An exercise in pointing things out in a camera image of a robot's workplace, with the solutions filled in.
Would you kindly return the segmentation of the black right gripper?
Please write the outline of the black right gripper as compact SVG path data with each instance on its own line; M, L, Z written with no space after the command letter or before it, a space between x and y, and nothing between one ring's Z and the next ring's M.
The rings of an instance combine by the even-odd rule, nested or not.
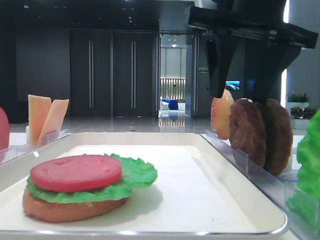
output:
M301 47L315 49L319 36L284 22L285 6L285 0L199 0L189 8L188 25L207 31L205 52L212 97L222 97L226 82L242 81L241 36L277 41L245 41L244 97L258 103L281 99L283 71L300 55ZM215 33L218 29L233 35Z

